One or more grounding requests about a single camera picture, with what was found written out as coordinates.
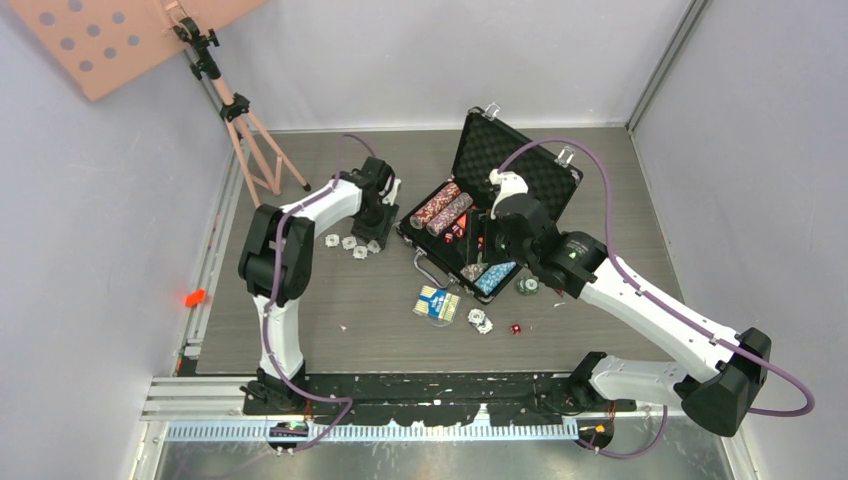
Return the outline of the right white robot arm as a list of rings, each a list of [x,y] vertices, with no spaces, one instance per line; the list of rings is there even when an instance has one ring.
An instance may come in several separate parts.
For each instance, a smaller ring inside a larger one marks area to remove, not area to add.
[[[584,410],[634,400],[681,409],[703,429],[734,436],[764,386],[771,339],[738,333],[698,315],[662,291],[651,292],[606,245],[581,232],[561,232],[540,201],[511,196],[494,211],[472,208],[466,236],[485,261],[513,262],[545,286],[624,322],[670,356],[637,361],[588,353],[570,374],[567,395]]]

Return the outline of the blue playing card deck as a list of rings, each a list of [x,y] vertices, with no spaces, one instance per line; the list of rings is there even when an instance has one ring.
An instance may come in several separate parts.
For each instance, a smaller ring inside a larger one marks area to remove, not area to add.
[[[445,327],[453,322],[460,302],[460,296],[445,289],[423,286],[412,312],[427,318],[434,326]]]

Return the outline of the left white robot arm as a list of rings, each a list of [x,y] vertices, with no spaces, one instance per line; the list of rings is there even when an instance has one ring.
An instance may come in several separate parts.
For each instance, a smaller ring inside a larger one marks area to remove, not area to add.
[[[350,218],[355,241],[385,249],[399,187],[392,167],[369,156],[360,168],[337,173],[297,202],[257,207],[238,264],[257,310],[261,341],[256,378],[242,388],[246,414],[293,414],[307,401],[318,401],[306,389],[299,338],[299,303],[311,280],[315,240]]]

